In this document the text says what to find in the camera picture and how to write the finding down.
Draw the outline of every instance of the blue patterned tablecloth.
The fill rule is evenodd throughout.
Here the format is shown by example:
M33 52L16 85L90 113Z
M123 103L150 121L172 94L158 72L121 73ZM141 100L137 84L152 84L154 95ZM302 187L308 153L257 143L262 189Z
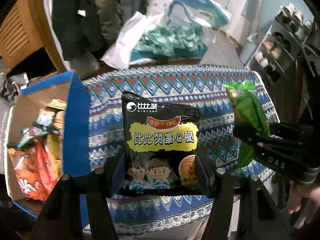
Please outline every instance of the blue patterned tablecloth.
M239 177L257 174L262 181L273 175L252 161L237 169L241 141L233 137L234 113L222 87L225 82L250 80L267 119L278 117L260 76L253 71L216 65L164 65L113 71L83 82L91 95L89 159L94 170L115 156L124 141L121 94L133 91L154 102L190 104L201 112L199 144L217 167ZM188 195L176 197L115 195L108 200L111 217L120 235L143 234L185 225L210 214L212 199Z

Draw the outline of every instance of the white plastic bag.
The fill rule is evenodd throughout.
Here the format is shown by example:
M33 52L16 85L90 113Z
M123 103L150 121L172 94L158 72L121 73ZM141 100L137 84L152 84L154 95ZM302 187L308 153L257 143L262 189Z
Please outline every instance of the white plastic bag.
M146 31L154 29L164 15L155 15L146 17L136 12L122 27L117 41L103 55L103 60L107 65L116 69L129 68L131 52L137 45L142 34Z

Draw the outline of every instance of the blue cardboard box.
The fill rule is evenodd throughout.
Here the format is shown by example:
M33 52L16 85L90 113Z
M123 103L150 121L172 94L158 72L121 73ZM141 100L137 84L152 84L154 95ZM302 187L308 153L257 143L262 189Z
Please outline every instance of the blue cardboard box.
M19 143L21 129L32 127L39 110L45 108L53 99L67 101L64 117L62 140L62 171L73 177L90 173L88 127L90 95L74 71L58 74L21 90L14 109L10 112L11 120L7 143ZM37 217L42 205L37 201L26 201L15 177L8 151L5 149L5 175L9 196L29 214Z

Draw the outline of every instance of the green snack bag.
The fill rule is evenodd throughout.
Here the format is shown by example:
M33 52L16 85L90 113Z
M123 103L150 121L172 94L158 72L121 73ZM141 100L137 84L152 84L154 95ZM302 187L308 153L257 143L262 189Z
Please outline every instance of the green snack bag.
M270 136L270 128L265 113L255 94L255 85L250 81L242 83L224 83L231 105L235 112L235 123L251 125L258 132ZM241 143L238 167L245 167L254 158L253 147Z

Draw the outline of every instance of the cartoon boy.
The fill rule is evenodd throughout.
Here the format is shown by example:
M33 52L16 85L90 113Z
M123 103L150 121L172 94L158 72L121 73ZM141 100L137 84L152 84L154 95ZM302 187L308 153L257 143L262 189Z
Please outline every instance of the cartoon boy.
M171 170L169 169L169 164L160 159L153 159L150 163L150 176L155 179L152 183L152 188L154 189L169 189L170 185L167 181L169 177L169 173Z
M138 192L143 191L145 188L149 188L150 184L146 183L144 176L146 175L146 168L144 165L140 166L138 162L129 163L129 169L127 173L134 177L131 181L129 189L135 189Z

